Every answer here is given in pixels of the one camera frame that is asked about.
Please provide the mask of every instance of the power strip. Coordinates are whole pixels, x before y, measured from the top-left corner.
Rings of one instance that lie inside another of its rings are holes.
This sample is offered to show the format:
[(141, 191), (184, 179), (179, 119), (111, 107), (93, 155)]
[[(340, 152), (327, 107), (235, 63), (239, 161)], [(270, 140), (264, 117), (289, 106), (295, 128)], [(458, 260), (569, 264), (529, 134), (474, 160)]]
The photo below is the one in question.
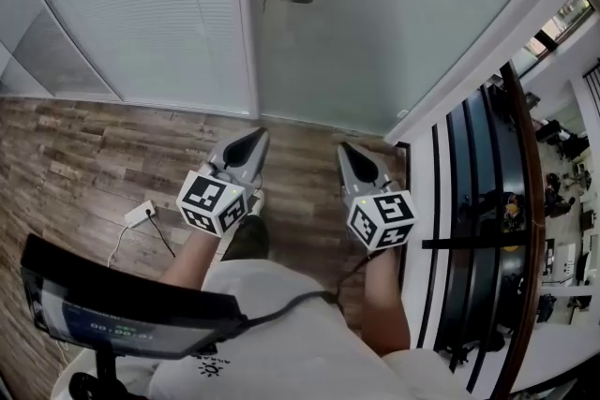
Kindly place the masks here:
[(129, 229), (133, 229), (137, 227), (142, 222), (145, 222), (148, 219), (148, 214), (146, 210), (150, 211), (150, 216), (154, 216), (157, 214), (157, 210), (154, 208), (154, 203), (151, 200), (145, 201), (142, 205), (134, 208), (128, 214), (125, 214), (125, 223)]

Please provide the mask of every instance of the black cable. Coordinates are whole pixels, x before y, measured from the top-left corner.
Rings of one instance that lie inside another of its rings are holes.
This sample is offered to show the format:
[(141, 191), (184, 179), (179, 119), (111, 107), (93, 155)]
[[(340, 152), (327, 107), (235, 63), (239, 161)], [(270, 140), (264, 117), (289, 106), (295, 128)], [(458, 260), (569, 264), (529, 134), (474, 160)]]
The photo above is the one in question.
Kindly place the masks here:
[(384, 251), (385, 249), (383, 248), (381, 250), (376, 250), (372, 253), (367, 254), (367, 256), (360, 260), (352, 270), (350, 270), (347, 274), (342, 276), (336, 285), (336, 298), (339, 298), (339, 294), (341, 293), (341, 285), (346, 280), (348, 280), (351, 276), (356, 274), (356, 272), (358, 272), (364, 265), (367, 265), (370, 261), (379, 257)]
[(146, 215), (148, 215), (148, 220), (150, 220), (152, 222), (152, 225), (154, 225), (156, 227), (156, 229), (158, 230), (158, 235), (160, 235), (160, 238), (162, 239), (162, 241), (164, 242), (164, 244), (167, 246), (167, 248), (169, 249), (169, 251), (171, 252), (171, 255), (175, 256), (175, 254), (173, 253), (173, 251), (171, 250), (171, 248), (169, 247), (169, 244), (167, 244), (167, 241), (165, 240), (165, 238), (162, 236), (162, 232), (160, 231), (160, 229), (158, 228), (158, 225), (154, 223), (154, 220), (152, 219), (152, 216), (150, 216), (151, 212), (149, 210), (146, 210)]
[(323, 299), (328, 304), (336, 304), (337, 307), (339, 308), (339, 310), (343, 314), (344, 310), (341, 306), (341, 303), (339, 302), (339, 294), (341, 291), (341, 285), (346, 280), (348, 280), (351, 276), (356, 274), (356, 272), (358, 272), (364, 265), (366, 265), (373, 259), (379, 257), (384, 251), (385, 251), (385, 249), (377, 250), (373, 253), (368, 254), (366, 257), (364, 257), (362, 260), (360, 260), (352, 270), (350, 270), (347, 274), (345, 274), (339, 280), (339, 282), (337, 282), (336, 293), (333, 293), (333, 292), (327, 291), (327, 290), (320, 290), (320, 291), (310, 291), (308, 293), (303, 293), (302, 295), (298, 295), (297, 297), (292, 298), (288, 302), (287, 305), (285, 305), (283, 308), (279, 309), (277, 312), (273, 312), (272, 314), (258, 317), (257, 319), (251, 319), (251, 320), (245, 321), (244, 324), (242, 325), (242, 329), (240, 330), (239, 333), (245, 332), (246, 330), (251, 329), (253, 327), (258, 327), (259, 325), (263, 325), (264, 323), (267, 323), (269, 321), (277, 320), (277, 319), (283, 317), (284, 315), (286, 315), (291, 310), (293, 310), (296, 306), (298, 306), (302, 302), (309, 300), (309, 299), (314, 299), (314, 298)]

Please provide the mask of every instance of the window blinds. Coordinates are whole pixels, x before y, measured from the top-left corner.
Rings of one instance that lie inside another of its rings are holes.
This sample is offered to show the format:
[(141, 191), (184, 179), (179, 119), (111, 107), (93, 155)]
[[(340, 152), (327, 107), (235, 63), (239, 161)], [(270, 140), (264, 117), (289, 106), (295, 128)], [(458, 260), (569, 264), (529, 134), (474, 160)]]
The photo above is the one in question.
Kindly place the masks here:
[(10, 61), (2, 70), (1, 94), (116, 99), (83, 61), (41, 0), (0, 0), (0, 50)]
[(240, 0), (47, 0), (125, 101), (245, 113)]

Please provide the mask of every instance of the door frame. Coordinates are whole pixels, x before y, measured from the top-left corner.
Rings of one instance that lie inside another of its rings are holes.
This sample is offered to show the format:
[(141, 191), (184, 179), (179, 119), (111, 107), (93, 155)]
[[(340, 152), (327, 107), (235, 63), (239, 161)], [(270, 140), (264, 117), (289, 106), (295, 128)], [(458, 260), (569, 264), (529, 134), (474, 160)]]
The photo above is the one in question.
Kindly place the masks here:
[(423, 135), (523, 47), (567, 0), (510, 0), (438, 83), (385, 135), (411, 143)]

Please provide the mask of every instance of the white t-shirt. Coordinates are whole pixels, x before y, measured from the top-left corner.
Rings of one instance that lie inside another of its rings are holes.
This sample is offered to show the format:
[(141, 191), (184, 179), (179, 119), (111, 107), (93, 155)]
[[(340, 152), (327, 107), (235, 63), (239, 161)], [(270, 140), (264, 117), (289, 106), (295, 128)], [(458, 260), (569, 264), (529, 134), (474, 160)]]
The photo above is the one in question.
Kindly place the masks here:
[[(211, 267), (203, 289), (234, 295), (255, 319), (323, 288), (267, 260), (230, 260)], [(320, 299), (217, 349), (216, 355), (172, 362), (117, 359), (117, 376), (131, 393), (153, 400), (471, 399), (436, 353), (409, 350), (380, 358)], [(54, 391), (60, 393), (52, 398), (69, 398), (64, 389), (73, 372), (95, 374), (85, 365), (91, 352), (81, 357), (59, 378)]]

